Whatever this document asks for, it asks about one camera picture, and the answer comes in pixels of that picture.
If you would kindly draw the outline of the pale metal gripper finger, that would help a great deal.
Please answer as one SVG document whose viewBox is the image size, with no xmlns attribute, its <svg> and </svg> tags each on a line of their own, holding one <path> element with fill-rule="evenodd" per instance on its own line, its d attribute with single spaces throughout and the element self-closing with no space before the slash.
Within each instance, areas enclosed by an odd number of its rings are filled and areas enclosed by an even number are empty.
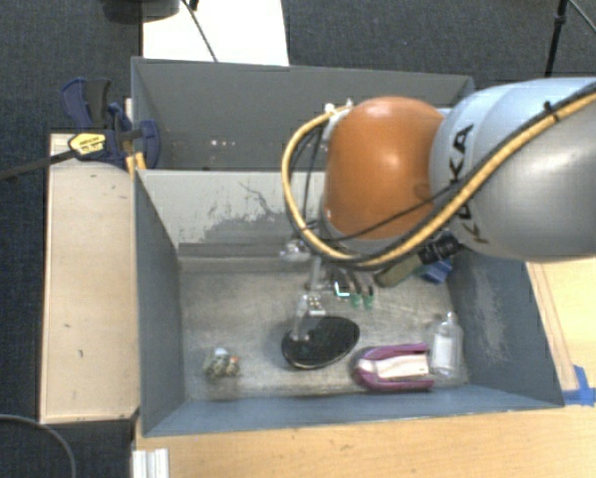
<svg viewBox="0 0 596 478">
<path fill-rule="evenodd" d="M 322 321 L 327 315 L 320 300 L 308 300 L 307 312 L 305 314 L 305 340 L 309 341 Z"/>
<path fill-rule="evenodd" d="M 293 325 L 290 330 L 292 342 L 306 342 L 309 340 L 307 322 L 309 320 L 310 296 L 303 294 L 296 306 Z"/>
</svg>

